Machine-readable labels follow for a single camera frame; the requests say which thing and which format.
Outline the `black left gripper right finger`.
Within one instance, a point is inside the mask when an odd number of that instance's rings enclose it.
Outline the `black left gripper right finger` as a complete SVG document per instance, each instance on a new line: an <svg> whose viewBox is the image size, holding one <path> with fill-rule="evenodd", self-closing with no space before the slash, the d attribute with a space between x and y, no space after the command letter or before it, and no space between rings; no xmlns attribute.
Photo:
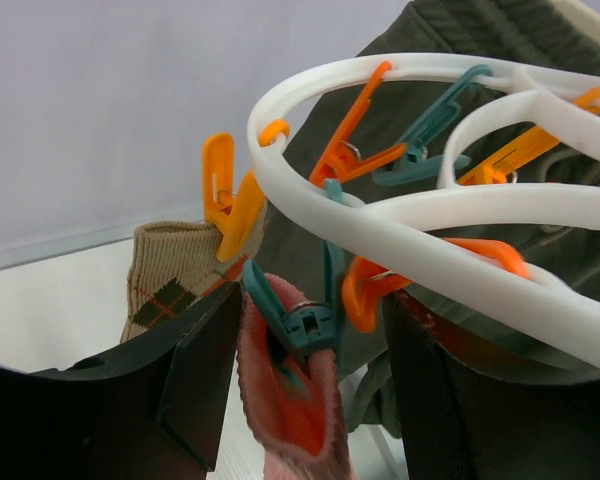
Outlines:
<svg viewBox="0 0 600 480"><path fill-rule="evenodd" d="M600 479L600 370L494 344L405 292L383 317L413 479Z"/></svg>

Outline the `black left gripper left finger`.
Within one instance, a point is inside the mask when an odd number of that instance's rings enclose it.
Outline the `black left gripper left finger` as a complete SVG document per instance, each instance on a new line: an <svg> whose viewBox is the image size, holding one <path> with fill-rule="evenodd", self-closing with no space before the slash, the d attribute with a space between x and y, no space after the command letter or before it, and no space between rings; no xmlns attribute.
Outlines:
<svg viewBox="0 0 600 480"><path fill-rule="evenodd" d="M228 283L67 370L0 367L0 479L204 478L217 463L241 308Z"/></svg>

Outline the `pink patterned sock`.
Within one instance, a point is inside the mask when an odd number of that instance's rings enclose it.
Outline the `pink patterned sock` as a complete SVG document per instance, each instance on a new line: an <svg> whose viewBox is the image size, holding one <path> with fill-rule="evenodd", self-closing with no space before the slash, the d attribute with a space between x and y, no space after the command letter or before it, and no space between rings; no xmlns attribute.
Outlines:
<svg viewBox="0 0 600 480"><path fill-rule="evenodd" d="M288 281L252 277L237 345L240 397L266 479L352 479L331 309Z"/></svg>

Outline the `white clip sock hanger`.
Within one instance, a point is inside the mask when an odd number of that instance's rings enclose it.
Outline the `white clip sock hanger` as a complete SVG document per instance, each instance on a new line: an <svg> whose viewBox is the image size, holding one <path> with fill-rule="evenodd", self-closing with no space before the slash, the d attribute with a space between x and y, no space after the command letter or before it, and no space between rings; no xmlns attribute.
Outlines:
<svg viewBox="0 0 600 480"><path fill-rule="evenodd" d="M362 158L349 136L385 81L457 83L474 56L397 53L325 64L286 79L253 108L247 140L252 170L233 183L233 140L209 138L202 153L204 213L222 233L226 260L242 247L265 201L327 241L465 304L600 369L600 303L548 272L525 265L513 274L488 265L434 232L488 224L552 224L600 231L600 187L510 183L527 159L563 143L600 162L600 77L490 59L475 81L500 93L451 132L435 189L367 204L330 199L326 178L348 181L396 160L404 144ZM315 172L286 162L286 114L302 101L342 87L362 92L336 130Z"/></svg>

